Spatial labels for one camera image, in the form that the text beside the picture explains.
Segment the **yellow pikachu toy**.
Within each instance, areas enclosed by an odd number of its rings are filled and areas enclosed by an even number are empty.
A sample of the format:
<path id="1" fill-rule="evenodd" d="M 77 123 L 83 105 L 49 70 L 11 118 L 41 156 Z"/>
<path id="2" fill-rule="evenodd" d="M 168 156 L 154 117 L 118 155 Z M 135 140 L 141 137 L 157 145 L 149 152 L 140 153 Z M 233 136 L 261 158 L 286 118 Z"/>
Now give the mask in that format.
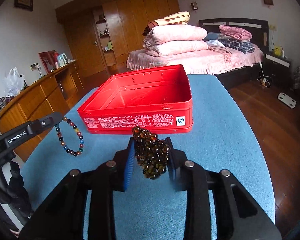
<path id="1" fill-rule="evenodd" d="M 274 45 L 273 53 L 277 57 L 283 57 L 284 55 L 283 48 L 281 46 L 276 45 Z"/>

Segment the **dark wooden headboard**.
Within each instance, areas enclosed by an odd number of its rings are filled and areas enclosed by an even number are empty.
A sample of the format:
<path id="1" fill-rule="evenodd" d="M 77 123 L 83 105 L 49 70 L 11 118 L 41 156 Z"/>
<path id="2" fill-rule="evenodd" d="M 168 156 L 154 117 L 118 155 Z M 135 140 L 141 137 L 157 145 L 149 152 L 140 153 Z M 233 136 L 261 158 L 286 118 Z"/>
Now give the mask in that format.
<path id="1" fill-rule="evenodd" d="M 269 23 L 266 20 L 250 18 L 211 18 L 198 21 L 198 26 L 209 32 L 219 32 L 220 25 L 239 27 L 249 31 L 253 38 L 252 43 L 264 53 L 269 51 Z"/>

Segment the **dark nightstand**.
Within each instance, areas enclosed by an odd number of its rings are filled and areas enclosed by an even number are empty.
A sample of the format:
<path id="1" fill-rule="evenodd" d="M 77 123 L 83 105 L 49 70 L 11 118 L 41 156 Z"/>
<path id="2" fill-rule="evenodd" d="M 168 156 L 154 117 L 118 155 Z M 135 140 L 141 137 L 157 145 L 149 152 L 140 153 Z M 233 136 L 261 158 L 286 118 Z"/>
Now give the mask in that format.
<path id="1" fill-rule="evenodd" d="M 281 87 L 292 86 L 292 75 L 290 71 L 290 61 L 274 53 L 268 52 L 264 56 L 264 69 L 267 76 L 269 76 L 273 83 Z"/>

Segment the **red thermos bottle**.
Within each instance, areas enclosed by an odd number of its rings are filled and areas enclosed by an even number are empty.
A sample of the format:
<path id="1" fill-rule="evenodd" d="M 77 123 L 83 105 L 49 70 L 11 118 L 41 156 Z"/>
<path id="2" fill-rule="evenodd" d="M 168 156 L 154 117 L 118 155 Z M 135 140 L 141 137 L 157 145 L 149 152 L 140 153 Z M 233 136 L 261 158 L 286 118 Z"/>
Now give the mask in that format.
<path id="1" fill-rule="evenodd" d="M 58 57 L 59 57 L 59 54 L 56 51 L 54 51 L 53 52 L 53 60 L 54 60 L 56 69 L 59 68 Z"/>

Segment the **white plastic bag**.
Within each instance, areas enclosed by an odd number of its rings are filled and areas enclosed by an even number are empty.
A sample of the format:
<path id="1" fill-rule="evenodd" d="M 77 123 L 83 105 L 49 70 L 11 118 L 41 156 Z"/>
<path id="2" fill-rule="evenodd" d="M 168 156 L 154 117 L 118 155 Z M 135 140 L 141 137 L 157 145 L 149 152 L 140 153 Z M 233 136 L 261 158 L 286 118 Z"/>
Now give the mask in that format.
<path id="1" fill-rule="evenodd" d="M 4 78 L 5 96 L 17 96 L 24 88 L 24 77 L 21 76 L 17 68 L 12 68 Z"/>

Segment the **wooden sideboard cabinet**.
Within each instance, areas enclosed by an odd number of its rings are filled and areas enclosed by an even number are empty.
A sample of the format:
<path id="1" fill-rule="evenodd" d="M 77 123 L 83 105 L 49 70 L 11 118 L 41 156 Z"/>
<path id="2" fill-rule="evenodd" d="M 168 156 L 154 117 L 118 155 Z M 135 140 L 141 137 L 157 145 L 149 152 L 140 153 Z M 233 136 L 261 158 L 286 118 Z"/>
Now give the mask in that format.
<path id="1" fill-rule="evenodd" d="M 0 132 L 53 112 L 65 115 L 82 98 L 83 82 L 77 62 L 42 77 L 20 92 L 0 111 Z"/>

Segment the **wooden wardrobe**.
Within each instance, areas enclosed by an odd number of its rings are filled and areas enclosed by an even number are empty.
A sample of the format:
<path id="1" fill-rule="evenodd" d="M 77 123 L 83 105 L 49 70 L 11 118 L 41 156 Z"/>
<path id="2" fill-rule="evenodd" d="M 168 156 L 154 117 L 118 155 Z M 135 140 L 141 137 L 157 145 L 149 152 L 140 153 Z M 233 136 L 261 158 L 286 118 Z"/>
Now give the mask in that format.
<path id="1" fill-rule="evenodd" d="M 179 11 L 178 0 L 74 0 L 56 9 L 57 21 L 92 12 L 95 34 L 107 72 L 126 65 L 129 53 L 142 48 L 143 30 L 152 20 Z"/>

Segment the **spotted yellow rolled blanket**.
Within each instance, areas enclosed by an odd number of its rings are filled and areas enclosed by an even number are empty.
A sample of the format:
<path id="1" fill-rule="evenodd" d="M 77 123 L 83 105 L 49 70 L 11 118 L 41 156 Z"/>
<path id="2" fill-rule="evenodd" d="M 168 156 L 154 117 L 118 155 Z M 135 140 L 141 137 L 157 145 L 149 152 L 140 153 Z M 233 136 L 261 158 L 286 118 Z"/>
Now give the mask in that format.
<path id="1" fill-rule="evenodd" d="M 188 11 L 177 12 L 175 14 L 171 14 L 149 22 L 143 30 L 142 35 L 146 36 L 154 27 L 162 25 L 188 24 L 189 20 L 190 13 Z"/>

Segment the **red picture frame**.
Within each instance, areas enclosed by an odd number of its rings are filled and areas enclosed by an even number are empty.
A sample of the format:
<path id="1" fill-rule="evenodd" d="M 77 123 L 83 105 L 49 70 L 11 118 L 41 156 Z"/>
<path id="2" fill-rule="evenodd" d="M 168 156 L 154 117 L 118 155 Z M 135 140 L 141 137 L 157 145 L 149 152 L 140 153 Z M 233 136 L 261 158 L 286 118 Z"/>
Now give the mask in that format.
<path id="1" fill-rule="evenodd" d="M 56 70 L 56 61 L 55 61 L 55 50 L 45 51 L 38 53 L 43 67 L 47 74 L 49 74 L 52 70 Z"/>

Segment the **upper pink folded quilt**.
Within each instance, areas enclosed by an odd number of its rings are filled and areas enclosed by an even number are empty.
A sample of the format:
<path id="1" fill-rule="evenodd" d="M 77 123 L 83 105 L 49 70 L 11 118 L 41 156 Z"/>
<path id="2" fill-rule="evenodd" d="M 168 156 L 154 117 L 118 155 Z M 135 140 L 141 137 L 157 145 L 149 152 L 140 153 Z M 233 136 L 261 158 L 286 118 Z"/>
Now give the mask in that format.
<path id="1" fill-rule="evenodd" d="M 207 36 L 204 28 L 188 25 L 174 24 L 154 27 L 144 38 L 143 47 L 151 47 L 170 41 L 199 41 Z"/>

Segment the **bed with pink cover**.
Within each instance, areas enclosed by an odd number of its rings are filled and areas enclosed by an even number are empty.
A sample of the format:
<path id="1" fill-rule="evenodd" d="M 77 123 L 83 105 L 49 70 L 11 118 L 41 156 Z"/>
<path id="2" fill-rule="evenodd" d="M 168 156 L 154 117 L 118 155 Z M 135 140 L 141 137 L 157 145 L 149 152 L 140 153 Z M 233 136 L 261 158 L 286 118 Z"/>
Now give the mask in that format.
<path id="1" fill-rule="evenodd" d="M 257 46 L 252 53 L 246 54 L 228 48 L 228 51 L 207 49 L 160 57 L 148 55 L 142 49 L 130 53 L 126 66 L 130 70 L 142 70 L 181 64 L 186 74 L 216 75 L 243 67 L 252 67 L 262 62 L 263 58 L 264 53 Z"/>

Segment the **white bathroom scale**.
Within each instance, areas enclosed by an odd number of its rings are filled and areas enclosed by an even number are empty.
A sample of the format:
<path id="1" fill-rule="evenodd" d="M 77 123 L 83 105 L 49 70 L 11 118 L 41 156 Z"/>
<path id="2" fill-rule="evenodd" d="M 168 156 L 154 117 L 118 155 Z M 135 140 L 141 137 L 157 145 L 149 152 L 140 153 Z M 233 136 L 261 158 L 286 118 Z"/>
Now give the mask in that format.
<path id="1" fill-rule="evenodd" d="M 286 93 L 281 92 L 277 98 L 291 109 L 294 109 L 296 106 L 296 101 Z"/>

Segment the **blue table cloth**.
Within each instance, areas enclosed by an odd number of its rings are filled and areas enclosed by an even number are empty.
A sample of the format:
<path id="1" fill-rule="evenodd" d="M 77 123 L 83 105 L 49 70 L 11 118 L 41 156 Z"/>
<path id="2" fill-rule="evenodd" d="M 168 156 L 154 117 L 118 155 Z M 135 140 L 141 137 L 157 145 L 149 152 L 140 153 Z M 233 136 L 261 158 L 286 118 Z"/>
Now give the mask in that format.
<path id="1" fill-rule="evenodd" d="M 172 134 L 174 148 L 204 169 L 229 170 L 255 198 L 270 219 L 275 219 L 275 198 L 270 174 L 259 143 L 241 110 L 213 75 L 190 75 L 193 128 Z M 73 168 L 96 169 L 128 145 L 130 136 L 91 134 L 73 108 L 67 113 L 83 134 L 82 155 L 67 154 L 51 130 L 21 168 L 24 186 L 36 209 Z M 168 174 L 146 179 L 135 165 L 126 192 L 114 193 L 118 239 L 182 239 L 186 193 L 174 191 Z"/>

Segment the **plaid folded clothes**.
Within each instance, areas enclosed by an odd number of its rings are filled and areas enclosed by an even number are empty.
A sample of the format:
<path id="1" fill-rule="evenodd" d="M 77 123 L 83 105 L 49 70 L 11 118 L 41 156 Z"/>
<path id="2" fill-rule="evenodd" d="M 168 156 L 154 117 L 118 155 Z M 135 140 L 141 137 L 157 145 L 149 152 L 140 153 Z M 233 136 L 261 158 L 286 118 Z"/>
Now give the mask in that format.
<path id="1" fill-rule="evenodd" d="M 241 41 L 232 37 L 222 37 L 222 36 L 220 36 L 218 40 L 225 47 L 232 48 L 244 54 L 252 53 L 255 51 L 255 46 L 249 40 Z"/>

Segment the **red metal tin box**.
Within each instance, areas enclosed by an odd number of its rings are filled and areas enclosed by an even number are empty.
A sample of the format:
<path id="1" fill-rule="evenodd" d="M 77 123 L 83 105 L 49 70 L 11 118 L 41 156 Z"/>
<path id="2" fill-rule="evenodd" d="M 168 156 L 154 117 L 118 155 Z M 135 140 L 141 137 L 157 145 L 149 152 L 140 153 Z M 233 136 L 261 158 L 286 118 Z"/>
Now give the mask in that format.
<path id="1" fill-rule="evenodd" d="M 193 127 L 189 78 L 181 64 L 116 74 L 77 112 L 95 134 L 130 134 L 139 126 L 159 134 Z"/>

